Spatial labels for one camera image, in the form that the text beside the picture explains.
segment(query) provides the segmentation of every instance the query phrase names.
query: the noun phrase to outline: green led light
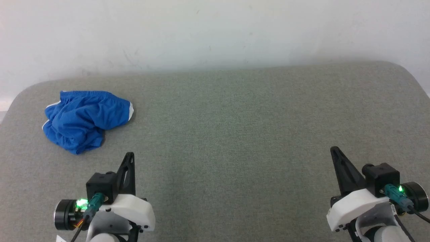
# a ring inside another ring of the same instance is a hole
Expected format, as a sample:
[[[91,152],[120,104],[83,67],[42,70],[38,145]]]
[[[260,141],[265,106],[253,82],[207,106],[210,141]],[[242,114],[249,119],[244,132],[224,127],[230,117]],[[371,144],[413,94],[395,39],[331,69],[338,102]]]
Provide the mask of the green led light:
[[[86,199],[79,199],[76,201],[76,206],[78,208],[82,208],[82,206],[87,205],[88,204],[88,200]]]

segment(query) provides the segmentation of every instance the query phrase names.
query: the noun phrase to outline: crumpled blue cloth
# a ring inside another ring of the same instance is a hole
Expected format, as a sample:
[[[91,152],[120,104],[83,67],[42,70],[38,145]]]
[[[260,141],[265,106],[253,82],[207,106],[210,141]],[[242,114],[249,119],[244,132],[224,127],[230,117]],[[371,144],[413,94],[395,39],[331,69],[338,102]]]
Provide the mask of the crumpled blue cloth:
[[[126,124],[134,112],[131,102],[105,91],[60,92],[48,105],[42,129],[53,143],[73,154],[101,146],[103,130]]]

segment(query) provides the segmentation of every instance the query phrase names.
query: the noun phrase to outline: gray fabric surface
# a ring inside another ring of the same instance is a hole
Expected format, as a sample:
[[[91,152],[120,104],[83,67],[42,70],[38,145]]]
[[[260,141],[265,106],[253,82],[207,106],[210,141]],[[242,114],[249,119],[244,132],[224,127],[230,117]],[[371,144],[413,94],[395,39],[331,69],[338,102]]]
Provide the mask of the gray fabric surface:
[[[61,90],[110,91],[135,114],[76,156],[41,129]],[[73,232],[54,228],[57,202],[84,197],[94,172],[116,171],[133,151],[137,195],[157,218],[140,241],[349,241],[326,222],[338,195],[330,146],[359,169],[388,162],[430,191],[429,107],[416,80],[387,62],[37,84],[0,126],[0,240],[70,240]],[[402,221],[428,240],[428,224]]]

